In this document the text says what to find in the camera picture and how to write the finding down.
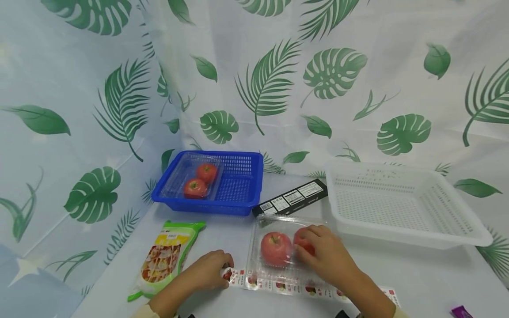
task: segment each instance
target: hand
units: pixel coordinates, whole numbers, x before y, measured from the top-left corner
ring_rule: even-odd
[[[298,258],[317,274],[339,290],[345,291],[352,280],[362,276],[347,249],[338,236],[324,225],[310,225],[302,231],[301,238],[315,248],[315,256],[300,245],[295,245]]]
[[[200,257],[177,277],[181,277],[195,290],[228,288],[230,283],[223,279],[219,272],[222,268],[233,266],[232,256],[223,250],[217,250]]]

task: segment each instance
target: white table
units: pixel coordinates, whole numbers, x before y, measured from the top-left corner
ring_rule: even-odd
[[[309,180],[265,174],[261,200]],[[326,198],[296,215],[322,217],[334,222]],[[155,237],[168,219],[207,222],[207,228],[200,233],[189,253],[186,266],[215,249],[231,253],[237,268],[245,266],[252,216],[232,219],[181,213],[154,204],[73,318],[127,318],[146,302],[138,299],[127,303],[126,298]],[[440,251],[357,236],[343,236],[343,240],[363,271],[377,284],[395,289],[401,307],[412,318],[450,318],[448,312],[456,305],[464,305],[475,318],[505,317],[509,313],[509,292],[473,246]],[[341,307],[341,303],[330,301],[229,288],[221,293],[193,296],[182,306],[181,315],[182,318],[191,313],[196,318],[335,318]]]

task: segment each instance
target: green leaf print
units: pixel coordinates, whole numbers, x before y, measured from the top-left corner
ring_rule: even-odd
[[[164,173],[169,165],[169,159],[172,157],[172,153],[175,149],[166,150],[161,155],[161,172]]]
[[[348,158],[354,162],[360,162],[360,158],[359,156],[357,155],[357,153],[351,149],[350,147],[348,147],[348,144],[346,142],[343,141],[343,143],[345,144],[346,147],[344,147],[343,149],[344,150],[347,150],[348,151],[348,154],[344,154],[344,155],[337,155],[336,157],[341,157],[341,158]]]
[[[304,83],[313,89],[320,99],[333,99],[343,96],[352,88],[360,70],[366,66],[367,56],[351,48],[331,48],[313,56],[304,71]]]
[[[175,118],[175,119],[173,119],[173,120],[171,120],[171,121],[169,121],[169,122],[166,122],[166,123],[164,123],[164,124],[165,124],[165,125],[167,125],[167,126],[168,126],[168,128],[169,128],[169,130],[170,130],[172,133],[174,133],[174,134],[176,134],[176,133],[177,133],[177,131],[179,131],[179,128],[180,128],[180,120],[179,120],[178,118]]]
[[[90,259],[92,256],[94,256],[94,254],[96,252],[97,251],[81,252],[81,253],[71,256],[70,258],[66,259],[65,261],[53,262],[53,263],[49,264],[48,266],[46,266],[44,269],[47,269],[51,265],[60,263],[60,265],[55,270],[55,273],[56,273],[65,264],[72,264],[72,266],[67,270],[67,273],[64,276],[64,282],[65,282],[67,280],[67,278],[69,277],[69,275],[71,275],[72,271],[74,271],[76,269],[76,267],[78,267],[81,263],[85,262],[86,260]]]
[[[25,233],[26,228],[30,224],[32,220],[32,216],[34,215],[35,205],[37,202],[36,191],[39,189],[41,185],[42,179],[44,177],[44,170],[41,168],[41,178],[35,187],[32,187],[30,184],[26,184],[27,188],[30,192],[30,197],[23,206],[20,208],[16,203],[0,197],[0,206],[6,208],[12,216],[12,235],[17,243],[21,241],[23,234]]]
[[[127,62],[124,67],[120,65],[114,70],[104,84],[107,106],[104,106],[99,94],[105,115],[96,107],[94,108],[101,120],[93,115],[102,129],[113,139],[127,142],[133,155],[141,162],[143,159],[134,151],[131,142],[136,131],[148,121],[148,116],[145,114],[147,108],[144,107],[150,98],[142,95],[142,92],[148,89],[144,84],[149,80],[143,79],[143,76],[149,74],[148,62],[138,63],[136,60],[130,68]]]
[[[498,277],[508,277],[509,242],[494,229],[488,227],[488,231],[493,236],[493,243],[490,246],[476,246],[476,248]]]
[[[315,5],[314,8],[304,12],[303,17],[312,15],[310,20],[300,25],[300,32],[304,32],[300,36],[300,40],[311,37],[311,41],[322,31],[320,39],[325,33],[327,35],[343,21],[355,8],[359,0],[307,0],[303,5]]]
[[[189,9],[187,8],[187,4],[184,0],[168,0],[168,4],[173,14],[180,22],[194,25],[191,21]]]
[[[208,112],[200,118],[203,133],[216,144],[224,144],[232,140],[233,132],[239,131],[239,124],[224,110]]]
[[[384,154],[397,156],[412,150],[412,143],[426,141],[430,136],[431,122],[422,115],[401,115],[383,123],[377,135],[378,149]]]
[[[286,171],[279,165],[277,165],[272,158],[265,152],[263,154],[263,172],[269,174],[285,175]]]
[[[306,116],[301,115],[302,118],[306,119],[307,127],[310,132],[320,136],[329,137],[332,136],[332,129],[329,124],[318,116]]]
[[[143,22],[139,26],[146,27],[147,25]],[[146,43],[144,45],[142,45],[143,52],[145,52],[145,58],[146,59],[153,58],[156,55],[156,51],[154,50],[154,45],[152,44],[152,41],[150,40],[150,35],[148,32],[143,33],[142,40],[146,41]]]
[[[201,56],[191,55],[196,63],[198,72],[204,77],[213,80],[217,83],[217,70],[216,67],[210,63],[206,58]]]
[[[307,156],[309,151],[292,152],[283,158],[283,164],[286,163],[301,163]]]
[[[59,114],[48,108],[36,105],[23,105],[3,109],[16,114],[33,132],[42,135],[68,134],[69,126]]]
[[[134,228],[139,221],[138,212],[136,214],[132,214],[132,209],[127,211],[126,214],[122,216],[120,222],[117,223],[117,228],[115,229],[115,233],[111,236],[111,242],[108,243],[108,247],[106,248],[106,260],[103,262],[106,265],[109,265],[113,258],[120,251],[122,246],[124,246],[127,239],[134,232]]]
[[[454,187],[475,197],[487,197],[495,193],[502,194],[498,189],[477,179],[458,180],[454,183]]]
[[[453,165],[451,163],[439,163],[437,167],[435,168],[435,171],[446,177],[449,174],[449,169]]]
[[[316,170],[307,174],[306,177],[315,178],[315,179],[325,179],[325,171],[324,170]]]
[[[483,90],[478,94],[480,80],[484,73],[484,68],[475,82],[473,92],[471,92],[474,74],[468,82],[467,92],[465,93],[465,108],[471,119],[468,121],[463,132],[463,144],[470,146],[468,142],[468,130],[473,121],[509,124],[509,68],[506,66],[509,59],[491,75],[485,83]]]
[[[443,45],[433,43],[426,43],[426,45],[428,54],[424,59],[424,69],[441,79],[449,68],[450,54]]]
[[[189,95],[187,95],[187,102],[184,102],[184,100],[182,99],[182,96],[180,96],[179,92],[177,92],[177,95],[179,96],[179,99],[180,99],[180,107],[182,109],[182,112],[185,112],[191,105],[191,102],[196,98],[196,94],[194,95],[193,98],[190,98]]]
[[[78,222],[92,224],[106,219],[113,212],[120,185],[120,173],[112,167],[87,172],[69,193],[64,208]]]
[[[154,190],[156,184],[157,184],[157,182],[155,180],[153,180],[152,178],[150,178],[148,183],[145,182],[145,185],[147,186],[147,190],[145,192],[143,192],[142,199],[143,199],[143,202],[149,206],[151,206],[152,203],[154,203],[151,195],[152,195],[152,191]]]
[[[392,96],[391,98],[389,99],[385,99],[387,97],[387,95],[384,95],[384,97],[382,98],[382,100],[379,102],[379,103],[376,103],[376,104],[372,104],[373,102],[373,91],[370,90],[370,95],[369,97],[367,98],[367,103],[366,103],[366,106],[360,111],[358,112],[353,121],[356,121],[358,119],[361,119],[363,117],[366,117],[367,115],[371,114],[372,112],[374,112],[375,110],[378,109],[378,107],[382,106],[382,104],[384,102],[387,102],[391,99],[393,99],[394,97],[396,97],[400,92],[397,92],[396,95]]]
[[[119,35],[131,13],[129,0],[41,0],[41,3],[68,24],[100,35]]]
[[[285,78],[285,74],[295,73],[292,67],[297,63],[290,63],[289,60],[300,55],[300,44],[288,40],[284,45],[283,42],[275,45],[256,63],[250,82],[247,66],[244,85],[237,74],[237,91],[247,108],[254,113],[254,122],[263,136],[265,133],[258,124],[258,116],[277,115],[286,111],[286,98],[289,96],[287,91],[293,82]]]
[[[87,285],[87,286],[83,287],[81,289],[81,295],[83,297],[86,297],[90,293],[90,291],[92,290],[93,287],[94,287],[93,284],[92,284],[92,286]]]
[[[292,0],[236,0],[249,13],[274,17],[283,12]]]
[[[191,139],[194,141],[193,143],[190,143],[189,145],[190,146],[193,146],[196,148],[196,150],[203,150],[202,147],[200,147],[200,144],[198,143],[198,141],[196,141],[196,139],[194,139],[193,137],[191,137]]]

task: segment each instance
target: green packaging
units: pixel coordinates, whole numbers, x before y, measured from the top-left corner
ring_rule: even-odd
[[[141,296],[147,298],[155,296],[180,274],[187,253],[204,226],[204,222],[171,223],[167,221],[145,258],[127,301],[133,301]]]

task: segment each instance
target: clear plastic container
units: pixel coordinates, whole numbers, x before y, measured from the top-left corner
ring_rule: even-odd
[[[217,157],[187,152],[175,166],[160,196],[214,200],[223,169],[224,164]]]
[[[320,219],[260,215],[252,231],[245,285],[263,280],[316,288],[328,286],[297,259],[293,248],[297,231],[312,224],[326,223]]]

